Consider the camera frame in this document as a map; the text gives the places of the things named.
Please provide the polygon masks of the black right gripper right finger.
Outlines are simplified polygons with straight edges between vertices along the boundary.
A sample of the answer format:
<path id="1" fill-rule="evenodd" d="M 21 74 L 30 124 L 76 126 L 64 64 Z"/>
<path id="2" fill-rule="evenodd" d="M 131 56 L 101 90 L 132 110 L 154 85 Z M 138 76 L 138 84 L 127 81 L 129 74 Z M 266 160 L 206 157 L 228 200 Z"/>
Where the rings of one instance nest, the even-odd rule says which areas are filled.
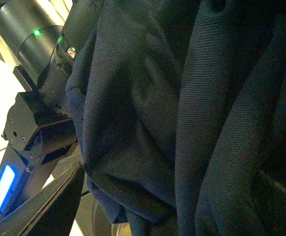
<path id="1" fill-rule="evenodd" d="M 255 177 L 255 205 L 267 236 L 286 236 L 286 180 L 260 171 Z"/>

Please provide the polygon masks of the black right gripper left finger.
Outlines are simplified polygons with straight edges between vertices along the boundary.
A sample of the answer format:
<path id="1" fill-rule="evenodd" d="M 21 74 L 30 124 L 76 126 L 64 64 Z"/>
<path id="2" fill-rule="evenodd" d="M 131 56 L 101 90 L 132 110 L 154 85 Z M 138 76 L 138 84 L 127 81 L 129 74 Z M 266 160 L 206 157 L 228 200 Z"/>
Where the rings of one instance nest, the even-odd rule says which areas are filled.
<path id="1" fill-rule="evenodd" d="M 79 208 L 84 170 L 75 162 L 0 220 L 0 236 L 68 236 Z"/>

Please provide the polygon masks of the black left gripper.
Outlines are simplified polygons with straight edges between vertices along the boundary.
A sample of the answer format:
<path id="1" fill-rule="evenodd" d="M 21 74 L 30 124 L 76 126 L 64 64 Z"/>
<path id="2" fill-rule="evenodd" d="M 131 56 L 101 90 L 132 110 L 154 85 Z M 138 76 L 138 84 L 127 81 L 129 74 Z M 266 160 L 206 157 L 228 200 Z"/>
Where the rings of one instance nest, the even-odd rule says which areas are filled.
<path id="1" fill-rule="evenodd" d="M 77 147 L 63 93 L 18 93 L 2 136 L 8 145 L 0 164 L 0 219 L 34 197 L 58 161 Z"/>

